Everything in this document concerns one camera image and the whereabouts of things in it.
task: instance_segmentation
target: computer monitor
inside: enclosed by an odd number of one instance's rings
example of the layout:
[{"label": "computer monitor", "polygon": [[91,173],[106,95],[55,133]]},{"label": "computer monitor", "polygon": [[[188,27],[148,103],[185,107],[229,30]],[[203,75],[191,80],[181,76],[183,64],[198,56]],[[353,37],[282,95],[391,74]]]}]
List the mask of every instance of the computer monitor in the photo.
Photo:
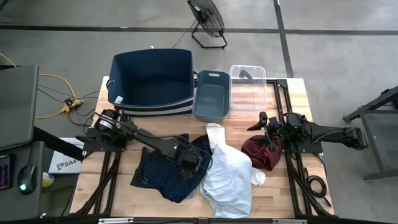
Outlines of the computer monitor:
[{"label": "computer monitor", "polygon": [[0,150],[33,138],[39,67],[0,70]]}]

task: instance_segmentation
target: green light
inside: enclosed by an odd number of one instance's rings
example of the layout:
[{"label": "green light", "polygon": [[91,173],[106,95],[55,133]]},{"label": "green light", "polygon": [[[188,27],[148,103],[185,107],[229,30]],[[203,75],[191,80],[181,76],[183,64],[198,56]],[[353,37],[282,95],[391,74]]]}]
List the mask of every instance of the green light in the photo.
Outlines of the green light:
[{"label": "green light", "polygon": [[19,188],[20,188],[21,190],[26,190],[26,184],[21,184],[21,186],[19,186]]}]

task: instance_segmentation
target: fan grille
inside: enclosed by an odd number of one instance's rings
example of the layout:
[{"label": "fan grille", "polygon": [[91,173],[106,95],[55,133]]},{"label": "fan grille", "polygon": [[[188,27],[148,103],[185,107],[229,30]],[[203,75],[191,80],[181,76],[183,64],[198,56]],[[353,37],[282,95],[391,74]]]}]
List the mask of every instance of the fan grille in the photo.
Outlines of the fan grille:
[{"label": "fan grille", "polygon": [[189,0],[189,6],[202,28],[212,37],[224,33],[224,21],[211,0]]}]

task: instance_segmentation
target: clear plastic container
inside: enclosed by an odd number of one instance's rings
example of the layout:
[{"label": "clear plastic container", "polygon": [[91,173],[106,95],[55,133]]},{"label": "clear plastic container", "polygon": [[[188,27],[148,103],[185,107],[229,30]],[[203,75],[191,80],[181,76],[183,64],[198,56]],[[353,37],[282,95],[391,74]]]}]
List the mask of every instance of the clear plastic container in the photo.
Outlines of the clear plastic container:
[{"label": "clear plastic container", "polygon": [[229,69],[231,113],[242,116],[258,115],[267,108],[266,70],[260,66],[233,65]]}]

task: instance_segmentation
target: wooden table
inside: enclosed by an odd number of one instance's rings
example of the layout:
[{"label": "wooden table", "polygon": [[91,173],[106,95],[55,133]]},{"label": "wooden table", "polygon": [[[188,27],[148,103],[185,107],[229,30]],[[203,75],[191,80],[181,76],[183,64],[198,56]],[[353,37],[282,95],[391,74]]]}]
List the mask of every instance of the wooden table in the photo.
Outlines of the wooden table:
[{"label": "wooden table", "polygon": [[[96,112],[113,108],[108,102],[108,91],[105,83],[109,77],[104,77],[99,93]],[[305,114],[312,120],[310,106],[304,81],[301,78],[288,78],[290,99],[293,111]],[[267,86],[267,114],[269,117],[277,116],[274,89]],[[174,116],[163,118],[134,119],[134,122],[144,129],[159,135],[171,135],[189,133],[190,140],[194,140],[206,133],[206,123],[198,121],[194,115]],[[220,124],[226,130],[226,142],[230,146],[240,150],[243,142],[255,134],[263,134],[263,131],[246,131],[246,129],[258,122],[258,112],[252,116],[237,116],[234,111]],[[129,217],[213,217],[210,204],[197,190],[196,196],[181,203],[174,203],[164,199],[157,190],[143,189],[130,186],[136,167],[141,158],[143,144],[133,141],[128,144],[126,151],[122,153],[119,167],[118,180],[114,195],[112,216]],[[73,197],[71,212],[77,211],[89,199],[94,189],[97,188],[103,163],[103,152],[92,153],[83,161],[79,175],[75,195]],[[318,175],[326,181],[322,163],[311,154],[303,154],[303,164],[310,175]],[[264,170],[266,182],[263,186],[253,186],[251,218],[292,218],[294,217],[292,198],[290,196],[289,181],[285,158],[282,156],[272,172]],[[304,211],[303,197],[297,186],[300,208]],[[333,209],[320,199],[319,202],[330,213]]]}]

